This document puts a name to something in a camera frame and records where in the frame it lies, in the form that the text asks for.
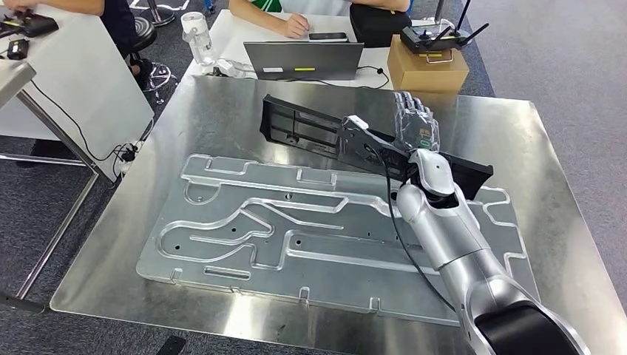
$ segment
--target smartphone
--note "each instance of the smartphone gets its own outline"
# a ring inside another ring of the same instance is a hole
[[[343,32],[309,33],[309,42],[348,42],[348,36]]]

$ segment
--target cardboard box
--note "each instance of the cardboard box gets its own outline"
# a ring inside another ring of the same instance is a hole
[[[394,90],[458,93],[469,70],[458,50],[452,50],[452,56],[453,61],[448,63],[428,63],[427,58],[411,53],[401,42],[401,37],[394,35],[387,55],[387,69]]]

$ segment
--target sticker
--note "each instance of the sticker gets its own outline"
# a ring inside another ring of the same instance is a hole
[[[283,68],[263,68],[263,72],[283,72]]]
[[[351,116],[348,116],[348,119],[354,122],[359,128],[368,129],[368,124],[365,123],[364,120],[362,120],[361,118],[355,115],[351,115]]]

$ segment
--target laptop lid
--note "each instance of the laptop lid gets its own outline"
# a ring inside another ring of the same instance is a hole
[[[353,80],[363,43],[244,42],[258,79]]]

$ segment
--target white shirt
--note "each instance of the white shirt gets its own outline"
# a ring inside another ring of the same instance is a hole
[[[348,16],[350,2],[346,0],[280,0],[284,13],[303,15]]]

